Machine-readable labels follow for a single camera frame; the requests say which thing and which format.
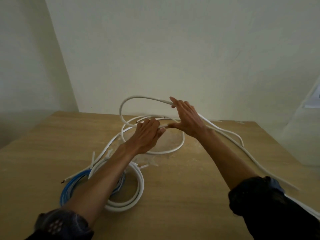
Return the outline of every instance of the person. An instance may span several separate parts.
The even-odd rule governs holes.
[[[206,127],[194,106],[170,97],[180,123],[170,123],[196,138],[219,169],[227,186],[229,206],[242,216],[254,239],[320,239],[319,221],[284,195],[279,183],[259,177]],[[152,149],[166,129],[159,121],[138,123],[133,136],[120,145],[111,158],[61,208],[40,214],[35,232],[27,239],[91,239],[91,230],[120,175],[130,161]]]

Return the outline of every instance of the person's right hand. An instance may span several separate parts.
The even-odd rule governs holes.
[[[173,109],[177,108],[180,123],[170,123],[167,128],[177,128],[189,136],[197,138],[198,135],[207,130],[206,125],[198,115],[194,106],[191,106],[188,101],[177,100],[170,97],[173,102],[171,106]]]

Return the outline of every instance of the person's left hand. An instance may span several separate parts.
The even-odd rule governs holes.
[[[126,141],[129,148],[136,154],[146,153],[153,148],[158,139],[166,131],[165,128],[158,129],[160,123],[155,118],[145,119],[143,123],[137,124],[137,129],[132,137]]]

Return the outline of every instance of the forearm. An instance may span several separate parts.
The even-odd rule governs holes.
[[[205,130],[197,136],[197,139],[218,167],[230,190],[243,180],[258,176],[218,138],[214,130]]]
[[[111,158],[63,206],[86,219],[92,226],[109,199],[122,172],[136,155],[133,148],[122,144]]]

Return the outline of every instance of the table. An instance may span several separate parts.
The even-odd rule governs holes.
[[[320,210],[318,175],[303,167],[257,123],[215,123],[238,133],[266,169],[301,188],[296,192],[284,185],[288,195]],[[121,126],[117,115],[59,111],[0,150],[0,238],[24,239],[31,234],[39,213],[59,207],[65,186],[60,182],[88,166],[92,152],[98,155]],[[264,175],[239,148],[222,139]],[[180,140],[180,132],[170,129],[158,150]],[[242,217],[229,209],[229,190],[217,167],[194,138],[186,136],[185,144],[174,153],[141,155],[137,160],[150,164],[141,170],[145,189],[140,201],[126,212],[104,210],[94,226],[93,239],[252,239]],[[135,186],[135,178],[128,177],[116,198],[128,197]]]

